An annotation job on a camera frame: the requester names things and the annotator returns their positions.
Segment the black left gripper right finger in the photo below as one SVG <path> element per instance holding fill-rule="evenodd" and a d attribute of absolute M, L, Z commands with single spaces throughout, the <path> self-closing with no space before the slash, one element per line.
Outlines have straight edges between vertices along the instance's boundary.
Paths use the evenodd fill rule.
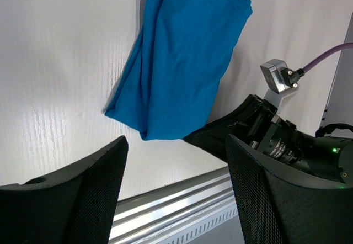
<path fill-rule="evenodd" d="M 352 186 L 312 176 L 240 141 L 226 156 L 245 243 L 352 243 Z"/>

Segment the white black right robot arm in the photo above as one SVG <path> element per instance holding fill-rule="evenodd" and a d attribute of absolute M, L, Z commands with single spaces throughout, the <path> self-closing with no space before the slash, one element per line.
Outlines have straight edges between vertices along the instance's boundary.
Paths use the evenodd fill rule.
<path fill-rule="evenodd" d="M 352 130 L 348 124 L 329 124 L 315 136 L 277 115 L 267 100 L 250 94 L 228 115 L 184 137 L 184 141 L 226 160 L 226 137 L 233 135 L 252 149 L 302 172 L 331 181 L 352 184 L 352 139 L 331 137 L 336 130 Z"/>

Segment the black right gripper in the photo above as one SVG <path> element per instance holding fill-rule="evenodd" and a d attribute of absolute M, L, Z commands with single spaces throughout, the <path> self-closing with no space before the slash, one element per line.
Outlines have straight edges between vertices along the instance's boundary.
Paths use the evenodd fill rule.
<path fill-rule="evenodd" d="M 278 108 L 257 95 L 250 94 L 231 113 L 206 124 L 183 140 L 223 162 L 227 162 L 226 138 L 234 135 L 256 151 L 286 165 L 298 166 L 303 159 L 300 149 L 303 134 L 294 123 L 278 116 Z"/>

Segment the blue t shirt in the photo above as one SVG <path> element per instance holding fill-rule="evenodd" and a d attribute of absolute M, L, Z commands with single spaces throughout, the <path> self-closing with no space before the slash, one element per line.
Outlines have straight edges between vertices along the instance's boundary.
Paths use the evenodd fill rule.
<path fill-rule="evenodd" d="M 146 0 L 105 115 L 145 141 L 182 139 L 202 128 L 251 14 L 250 0 Z"/>

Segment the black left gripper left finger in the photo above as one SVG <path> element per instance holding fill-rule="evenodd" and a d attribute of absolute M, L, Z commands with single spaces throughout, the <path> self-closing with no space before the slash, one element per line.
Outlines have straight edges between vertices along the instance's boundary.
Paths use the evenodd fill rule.
<path fill-rule="evenodd" d="M 1 243 L 108 243 L 128 147 L 120 136 L 54 172 L 1 186 Z"/>

